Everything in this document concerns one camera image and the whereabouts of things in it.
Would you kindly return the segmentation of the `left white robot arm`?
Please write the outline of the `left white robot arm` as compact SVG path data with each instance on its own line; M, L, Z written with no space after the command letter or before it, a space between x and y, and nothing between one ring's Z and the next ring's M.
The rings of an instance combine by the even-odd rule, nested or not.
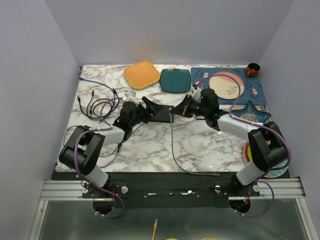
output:
M102 128L77 126L59 154L59 162L94 186L93 191L101 198L107 197L111 191L109 175L97 165L102 147L126 142L133 133L133 127L139 123L147 124L165 108L146 97L142 97L142 101L145 105L124 102L113 124L107 123Z

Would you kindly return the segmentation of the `black network switch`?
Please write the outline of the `black network switch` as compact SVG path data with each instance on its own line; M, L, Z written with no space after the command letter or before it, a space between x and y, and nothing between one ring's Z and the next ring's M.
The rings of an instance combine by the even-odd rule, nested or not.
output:
M160 110L151 120L150 122L155 123L170 123L171 116L170 110L173 109L173 105L165 105L162 110Z

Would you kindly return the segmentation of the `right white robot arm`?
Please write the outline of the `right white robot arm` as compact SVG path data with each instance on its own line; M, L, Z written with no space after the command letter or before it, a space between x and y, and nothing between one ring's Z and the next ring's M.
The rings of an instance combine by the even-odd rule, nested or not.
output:
M252 160L233 175L228 184L234 195L243 195L249 184L282 162L289 163L291 153L275 122L251 122L220 109L218 96L212 89L202 90L200 98L201 102L197 102L191 95L186 95L169 113L185 118L203 117L209 127L249 142Z

